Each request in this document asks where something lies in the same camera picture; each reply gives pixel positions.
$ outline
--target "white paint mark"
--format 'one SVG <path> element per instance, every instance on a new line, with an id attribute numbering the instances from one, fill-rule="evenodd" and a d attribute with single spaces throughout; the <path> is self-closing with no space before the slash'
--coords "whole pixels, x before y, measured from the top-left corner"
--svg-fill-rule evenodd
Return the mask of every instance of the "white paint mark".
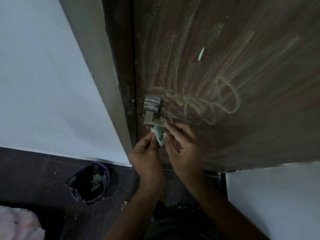
<path id="1" fill-rule="evenodd" d="M 201 57 L 202 57 L 202 54 L 203 54 L 203 51 L 205 50 L 205 48 L 203 47 L 202 48 L 202 50 L 201 50 L 201 52 L 200 52 L 200 55 L 199 55 L 199 58 L 198 58 L 198 60 L 200 60 L 201 59 Z"/>

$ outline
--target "person's left hand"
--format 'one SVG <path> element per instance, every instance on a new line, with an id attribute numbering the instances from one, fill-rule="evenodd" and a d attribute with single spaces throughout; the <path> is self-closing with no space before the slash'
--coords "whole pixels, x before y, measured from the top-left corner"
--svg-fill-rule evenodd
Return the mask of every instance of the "person's left hand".
<path id="1" fill-rule="evenodd" d="M 165 177 L 158 149 L 159 143 L 150 132 L 135 145 L 128 158 L 140 177 L 140 186 L 162 191 Z"/>

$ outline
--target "green tissue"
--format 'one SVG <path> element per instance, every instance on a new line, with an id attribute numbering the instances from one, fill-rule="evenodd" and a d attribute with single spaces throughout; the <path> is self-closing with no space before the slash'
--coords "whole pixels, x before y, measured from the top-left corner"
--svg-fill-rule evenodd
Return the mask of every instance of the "green tissue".
<path id="1" fill-rule="evenodd" d="M 167 129 L 163 126 L 160 125 L 155 125 L 154 127 L 151 128 L 151 131 L 155 134 L 158 142 L 159 142 L 159 146 L 164 146 L 165 144 L 165 139 L 163 137 L 163 133 L 167 132 Z"/>

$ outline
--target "pink fabric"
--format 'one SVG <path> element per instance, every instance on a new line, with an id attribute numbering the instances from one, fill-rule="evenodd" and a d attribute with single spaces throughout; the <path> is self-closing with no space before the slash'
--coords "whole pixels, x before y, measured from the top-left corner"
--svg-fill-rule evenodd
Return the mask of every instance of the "pink fabric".
<path id="1" fill-rule="evenodd" d="M 33 212 L 0 206 L 0 240 L 44 240 L 45 230 Z"/>

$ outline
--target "person's right hand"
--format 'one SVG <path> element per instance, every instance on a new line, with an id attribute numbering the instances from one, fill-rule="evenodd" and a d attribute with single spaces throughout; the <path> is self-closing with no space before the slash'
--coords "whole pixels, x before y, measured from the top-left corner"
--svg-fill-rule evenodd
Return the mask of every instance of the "person's right hand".
<path id="1" fill-rule="evenodd" d="M 175 173 L 189 191 L 198 188 L 204 183 L 204 175 L 196 135 L 187 124 L 165 123 L 164 126 L 182 147 L 177 151 L 170 136 L 164 133 L 165 148 Z"/>

